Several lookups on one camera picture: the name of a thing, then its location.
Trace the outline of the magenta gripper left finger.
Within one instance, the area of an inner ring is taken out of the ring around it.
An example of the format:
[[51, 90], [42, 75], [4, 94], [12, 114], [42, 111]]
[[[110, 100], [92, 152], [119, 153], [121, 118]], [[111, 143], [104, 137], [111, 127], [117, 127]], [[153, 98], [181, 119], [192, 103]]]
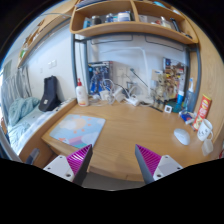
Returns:
[[74, 173], [73, 182], [81, 186], [93, 154], [92, 145], [87, 145], [66, 157], [67, 162]]

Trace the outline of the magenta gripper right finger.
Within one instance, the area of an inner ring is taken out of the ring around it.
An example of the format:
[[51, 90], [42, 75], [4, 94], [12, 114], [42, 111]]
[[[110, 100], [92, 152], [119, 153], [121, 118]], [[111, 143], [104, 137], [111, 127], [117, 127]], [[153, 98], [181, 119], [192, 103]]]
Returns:
[[152, 183], [154, 181], [153, 175], [161, 160], [161, 156], [138, 144], [135, 145], [135, 156], [138, 161], [144, 183]]

